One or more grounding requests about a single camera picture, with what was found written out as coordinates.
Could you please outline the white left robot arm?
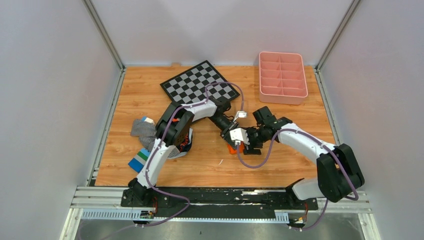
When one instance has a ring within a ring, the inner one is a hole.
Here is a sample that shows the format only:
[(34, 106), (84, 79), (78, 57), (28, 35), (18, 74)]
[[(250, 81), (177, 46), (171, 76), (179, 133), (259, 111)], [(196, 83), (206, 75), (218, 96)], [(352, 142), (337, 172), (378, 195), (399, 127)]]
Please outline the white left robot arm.
[(223, 97), (210, 97), (191, 104), (173, 101), (158, 122), (146, 116), (136, 119), (130, 134), (138, 137), (143, 147), (128, 163), (137, 176), (123, 192), (121, 205), (146, 207), (152, 203), (154, 187), (165, 161), (183, 157), (191, 149), (193, 123), (209, 118), (229, 141), (229, 128), (235, 125), (225, 114), (230, 108), (230, 101)]

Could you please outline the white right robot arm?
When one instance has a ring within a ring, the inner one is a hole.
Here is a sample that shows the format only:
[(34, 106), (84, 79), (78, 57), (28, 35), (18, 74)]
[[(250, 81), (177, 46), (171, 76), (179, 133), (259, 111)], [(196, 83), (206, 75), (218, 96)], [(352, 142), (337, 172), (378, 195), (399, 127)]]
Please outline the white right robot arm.
[(265, 142), (280, 143), (295, 149), (316, 166), (316, 178), (302, 178), (286, 187), (285, 201), (290, 208), (298, 209), (313, 198), (326, 198), (333, 203), (359, 199), (357, 189), (365, 179), (349, 145), (320, 140), (292, 120), (276, 118), (267, 106), (254, 111), (253, 117), (256, 126), (246, 129), (249, 143), (244, 145), (245, 154), (260, 154)]

